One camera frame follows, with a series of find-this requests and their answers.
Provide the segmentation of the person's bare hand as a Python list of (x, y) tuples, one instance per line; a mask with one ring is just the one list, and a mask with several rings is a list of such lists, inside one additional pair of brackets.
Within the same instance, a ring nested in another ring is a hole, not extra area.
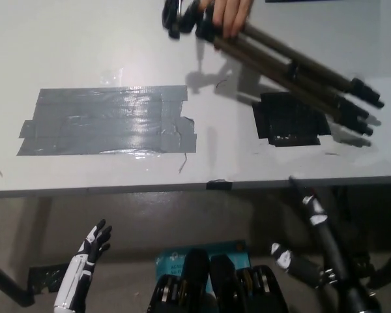
[(238, 35), (250, 13), (252, 3), (251, 0), (217, 0), (214, 2), (212, 22), (222, 29), (224, 38)]

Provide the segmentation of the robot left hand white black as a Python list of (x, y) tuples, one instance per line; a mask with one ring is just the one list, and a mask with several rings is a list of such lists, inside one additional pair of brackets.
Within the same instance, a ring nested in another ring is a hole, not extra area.
[(86, 236), (66, 270), (53, 305), (54, 312), (85, 312), (96, 263), (110, 248), (111, 230), (102, 219)]

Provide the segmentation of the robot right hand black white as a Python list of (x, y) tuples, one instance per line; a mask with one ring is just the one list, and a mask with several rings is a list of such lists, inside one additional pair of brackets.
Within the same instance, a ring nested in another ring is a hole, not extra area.
[(276, 264), (310, 287), (332, 285), (338, 293), (339, 312), (380, 312), (379, 302), (361, 284), (358, 269), (316, 193), (302, 186), (293, 176), (290, 176), (289, 182), (301, 200), (307, 223), (322, 251), (325, 266), (320, 268), (273, 242), (270, 254)]

